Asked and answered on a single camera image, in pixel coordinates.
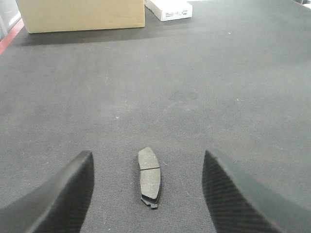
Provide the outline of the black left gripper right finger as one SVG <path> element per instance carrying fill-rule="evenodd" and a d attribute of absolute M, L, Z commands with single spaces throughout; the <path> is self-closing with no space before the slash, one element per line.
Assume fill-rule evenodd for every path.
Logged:
<path fill-rule="evenodd" d="M 309 233 L 311 212 L 265 187 L 217 149 L 205 152 L 202 191 L 218 233 Z"/>

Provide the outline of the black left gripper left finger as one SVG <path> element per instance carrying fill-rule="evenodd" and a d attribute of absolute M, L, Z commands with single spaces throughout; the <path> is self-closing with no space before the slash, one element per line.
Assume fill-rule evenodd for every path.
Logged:
<path fill-rule="evenodd" d="M 94 160 L 82 151 L 41 186 L 1 208 L 2 233 L 79 233 L 94 189 Z"/>

